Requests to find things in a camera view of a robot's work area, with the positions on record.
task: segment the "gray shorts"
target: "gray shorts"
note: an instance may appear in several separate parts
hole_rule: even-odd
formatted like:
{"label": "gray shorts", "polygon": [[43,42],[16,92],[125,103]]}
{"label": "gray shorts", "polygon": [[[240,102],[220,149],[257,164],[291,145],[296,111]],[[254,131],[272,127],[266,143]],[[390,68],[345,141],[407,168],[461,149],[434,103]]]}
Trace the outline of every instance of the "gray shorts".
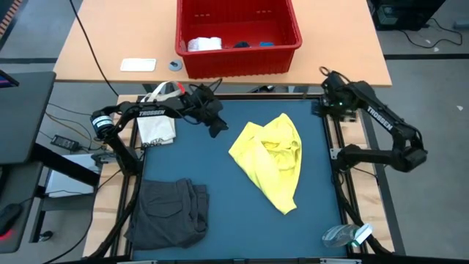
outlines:
{"label": "gray shorts", "polygon": [[125,237],[137,250],[187,248],[207,231],[208,194],[191,180],[142,180],[139,200]]}

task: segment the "white cloth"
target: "white cloth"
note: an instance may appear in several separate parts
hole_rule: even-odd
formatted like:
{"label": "white cloth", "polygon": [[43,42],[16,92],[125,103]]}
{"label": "white cloth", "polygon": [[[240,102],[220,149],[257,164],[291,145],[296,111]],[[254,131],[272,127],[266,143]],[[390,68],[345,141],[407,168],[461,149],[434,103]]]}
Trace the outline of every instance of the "white cloth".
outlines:
{"label": "white cloth", "polygon": [[[165,81],[158,85],[155,91],[147,94],[140,102],[153,102],[154,100],[161,102],[170,97],[180,95],[182,92],[180,89],[166,95],[160,94],[160,91],[169,82],[170,81]],[[171,81],[171,83],[178,87],[176,82]],[[144,147],[170,144],[176,137],[176,128],[173,118],[167,116],[139,117],[137,118],[137,123],[139,124],[141,144]]]}
{"label": "white cloth", "polygon": [[188,51],[213,51],[221,49],[220,37],[197,37],[189,40]]}

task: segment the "red bin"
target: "red bin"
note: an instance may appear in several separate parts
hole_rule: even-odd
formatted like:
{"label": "red bin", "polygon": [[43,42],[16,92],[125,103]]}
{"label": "red bin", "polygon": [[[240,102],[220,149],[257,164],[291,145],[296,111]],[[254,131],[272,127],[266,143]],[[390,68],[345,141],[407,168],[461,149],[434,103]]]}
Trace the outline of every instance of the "red bin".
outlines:
{"label": "red bin", "polygon": [[[189,52],[197,37],[220,37],[222,49]],[[234,48],[242,41],[250,48]],[[291,0],[177,1],[175,48],[190,78],[286,73],[301,43]]]}

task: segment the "blue mat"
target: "blue mat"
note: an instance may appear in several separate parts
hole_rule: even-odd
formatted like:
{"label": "blue mat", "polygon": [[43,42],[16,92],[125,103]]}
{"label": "blue mat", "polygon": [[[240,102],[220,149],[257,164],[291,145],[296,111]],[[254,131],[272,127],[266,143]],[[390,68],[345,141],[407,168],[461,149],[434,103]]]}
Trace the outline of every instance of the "blue mat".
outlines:
{"label": "blue mat", "polygon": [[[204,239],[189,249],[134,251],[134,260],[271,259],[341,257],[345,248],[328,249],[321,237],[341,224],[331,183],[329,150],[322,120],[311,114],[310,100],[225,100],[220,116],[229,126],[217,138],[203,125],[176,121],[173,144],[147,150],[144,178],[190,178],[207,185],[210,195]],[[295,124],[303,144],[297,209],[283,215],[249,180],[228,154],[248,121],[266,125],[281,113]]]}

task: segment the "yellow cloth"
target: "yellow cloth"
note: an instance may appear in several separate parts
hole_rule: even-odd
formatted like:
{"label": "yellow cloth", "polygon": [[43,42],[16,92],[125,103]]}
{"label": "yellow cloth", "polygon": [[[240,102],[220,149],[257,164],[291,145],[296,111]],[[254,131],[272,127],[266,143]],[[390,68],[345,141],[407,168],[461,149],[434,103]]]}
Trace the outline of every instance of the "yellow cloth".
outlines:
{"label": "yellow cloth", "polygon": [[296,208],[301,140],[286,114],[265,127],[248,122],[229,154],[279,211],[287,214]]}

